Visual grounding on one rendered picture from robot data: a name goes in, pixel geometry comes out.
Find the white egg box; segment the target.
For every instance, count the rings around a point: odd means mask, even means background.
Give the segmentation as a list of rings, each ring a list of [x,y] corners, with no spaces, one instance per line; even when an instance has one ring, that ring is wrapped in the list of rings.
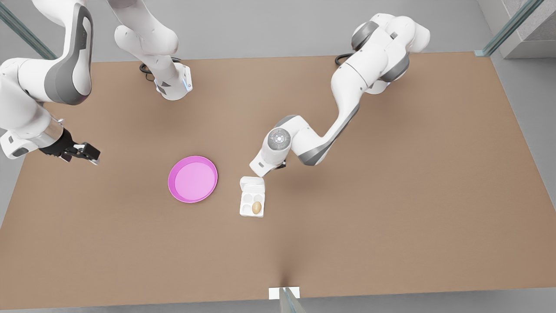
[[[252,204],[256,201],[261,202],[262,210],[260,214],[254,215],[252,213]],[[240,210],[239,214],[241,216],[256,216],[256,217],[263,217],[264,216],[264,207],[265,207],[265,194],[264,193],[254,193],[254,192],[243,192],[242,199],[240,202]]]

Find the pink round plate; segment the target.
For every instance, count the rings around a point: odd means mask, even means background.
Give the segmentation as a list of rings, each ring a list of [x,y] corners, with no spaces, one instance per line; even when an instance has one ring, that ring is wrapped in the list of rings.
[[[197,203],[211,195],[217,181],[215,164],[203,156],[191,155],[175,163],[167,184],[173,198],[183,203]]]

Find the grey stone block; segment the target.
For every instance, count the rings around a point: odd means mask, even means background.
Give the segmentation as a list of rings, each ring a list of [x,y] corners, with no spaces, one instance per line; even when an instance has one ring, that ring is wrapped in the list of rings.
[[[556,59],[556,0],[544,0],[499,50],[504,59]]]

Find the silver frame post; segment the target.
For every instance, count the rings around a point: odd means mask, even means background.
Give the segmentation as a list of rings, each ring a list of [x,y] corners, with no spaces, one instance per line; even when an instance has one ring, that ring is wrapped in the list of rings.
[[[289,287],[280,287],[278,290],[280,313],[307,313]]]
[[[540,6],[544,0],[526,0],[518,10],[509,18],[502,28],[485,44],[480,50],[475,50],[476,57],[490,57],[516,30],[525,22],[528,17]]]
[[[0,20],[2,20],[15,34],[17,34],[40,57],[46,60],[55,60],[57,56],[29,30],[25,24],[15,16],[2,2],[0,2]]]

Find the white post foot plate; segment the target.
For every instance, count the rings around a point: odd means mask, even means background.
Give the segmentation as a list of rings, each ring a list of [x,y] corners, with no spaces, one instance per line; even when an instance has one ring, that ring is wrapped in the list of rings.
[[[297,299],[300,298],[300,287],[298,286],[290,286],[290,287],[272,287],[268,289],[268,299],[270,300],[278,300],[280,296],[280,290],[289,289],[293,296]]]

